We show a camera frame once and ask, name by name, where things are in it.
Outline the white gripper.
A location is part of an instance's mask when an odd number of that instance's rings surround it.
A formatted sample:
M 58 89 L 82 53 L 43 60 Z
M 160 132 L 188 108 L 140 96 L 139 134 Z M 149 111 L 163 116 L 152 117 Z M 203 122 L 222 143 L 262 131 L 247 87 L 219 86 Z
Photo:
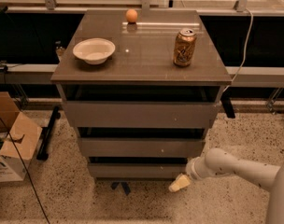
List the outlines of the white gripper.
M 186 165 L 186 174 L 180 174 L 169 186 L 171 192 L 177 192 L 188 187 L 191 184 L 191 179 L 195 181 L 203 180 L 209 177 L 209 171 L 206 167 L 204 157 L 193 158 Z

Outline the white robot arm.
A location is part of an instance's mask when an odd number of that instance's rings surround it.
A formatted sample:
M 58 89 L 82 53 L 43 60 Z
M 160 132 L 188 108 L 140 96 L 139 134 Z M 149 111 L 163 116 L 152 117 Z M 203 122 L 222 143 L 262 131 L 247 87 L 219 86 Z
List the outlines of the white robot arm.
M 236 175 L 270 193 L 265 224 L 284 224 L 284 164 L 239 159 L 220 148 L 211 148 L 204 156 L 196 157 L 186 164 L 169 186 L 171 192 L 188 187 L 191 182 L 209 177 Z

